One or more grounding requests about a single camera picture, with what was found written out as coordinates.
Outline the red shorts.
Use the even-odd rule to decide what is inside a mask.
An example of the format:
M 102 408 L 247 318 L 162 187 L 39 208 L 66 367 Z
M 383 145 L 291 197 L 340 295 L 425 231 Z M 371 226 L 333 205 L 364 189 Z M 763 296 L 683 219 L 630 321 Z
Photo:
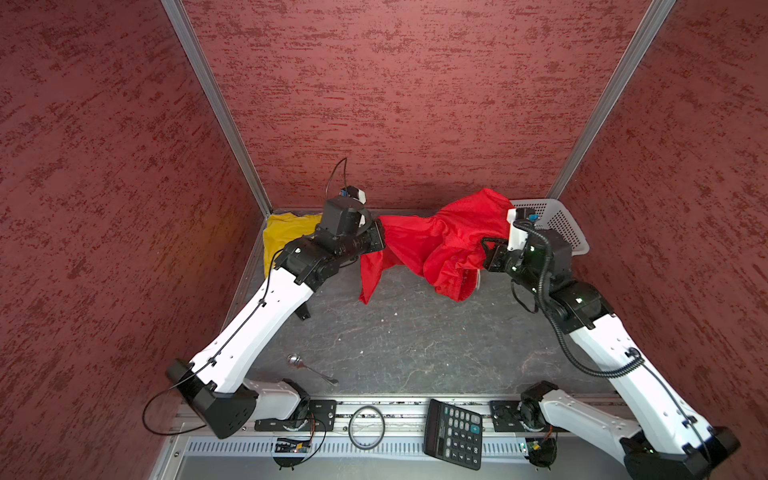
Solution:
M 382 216 L 385 249 L 361 257 L 359 300 L 369 303 L 383 272 L 398 265 L 424 278 L 439 295 L 468 299 L 486 259 L 482 240 L 508 237 L 511 208 L 502 194 L 482 189 L 429 217 Z

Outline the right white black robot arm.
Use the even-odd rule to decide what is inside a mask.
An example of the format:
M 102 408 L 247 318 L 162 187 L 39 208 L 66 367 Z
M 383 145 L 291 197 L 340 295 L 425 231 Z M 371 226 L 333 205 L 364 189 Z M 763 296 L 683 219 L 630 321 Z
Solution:
M 630 337 L 605 297 L 571 270 L 572 247 L 550 229 L 516 220 L 508 239 L 482 239 L 484 267 L 532 294 L 568 361 L 608 380 L 634 418 L 624 421 L 542 381 L 521 397 L 533 430 L 562 428 L 609 454 L 633 479 L 706 479 L 740 447 L 679 395 Z

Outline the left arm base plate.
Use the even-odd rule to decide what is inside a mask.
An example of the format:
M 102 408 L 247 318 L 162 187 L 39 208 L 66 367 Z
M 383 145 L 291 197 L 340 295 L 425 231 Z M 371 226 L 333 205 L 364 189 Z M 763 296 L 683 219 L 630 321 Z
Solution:
M 332 430 L 336 416 L 335 400 L 302 400 L 297 409 L 285 420 L 263 419 L 254 421 L 254 430 L 263 432 L 310 432 L 313 427 L 321 431 Z

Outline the yellow shorts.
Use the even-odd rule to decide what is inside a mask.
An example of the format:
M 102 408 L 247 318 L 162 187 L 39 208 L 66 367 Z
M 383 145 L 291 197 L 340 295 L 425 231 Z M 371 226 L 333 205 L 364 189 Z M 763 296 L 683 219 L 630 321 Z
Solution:
M 272 269 L 275 253 L 284 248 L 289 242 L 315 231 L 320 223 L 320 214 L 297 216 L 293 213 L 271 215 L 267 219 L 262 234 L 264 248 L 264 276 L 267 277 Z

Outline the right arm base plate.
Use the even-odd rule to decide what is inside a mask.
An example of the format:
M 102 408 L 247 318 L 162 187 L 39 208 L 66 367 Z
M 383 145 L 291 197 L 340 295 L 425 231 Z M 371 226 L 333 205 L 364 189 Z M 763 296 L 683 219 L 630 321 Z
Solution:
M 494 400 L 489 402 L 490 416 L 497 433 L 546 434 L 560 433 L 565 429 L 551 425 L 537 401 Z

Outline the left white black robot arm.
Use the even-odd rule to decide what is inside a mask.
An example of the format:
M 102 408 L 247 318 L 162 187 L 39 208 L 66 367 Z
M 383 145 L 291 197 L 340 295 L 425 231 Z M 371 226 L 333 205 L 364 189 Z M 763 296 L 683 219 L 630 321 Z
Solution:
M 305 391 L 288 380 L 251 381 L 250 368 L 291 316 L 308 318 L 308 300 L 342 266 L 384 247 L 382 224 L 362 200 L 327 200 L 314 232 L 274 254 L 264 282 L 227 327 L 190 361 L 171 363 L 173 389 L 219 439 L 250 420 L 297 419 Z

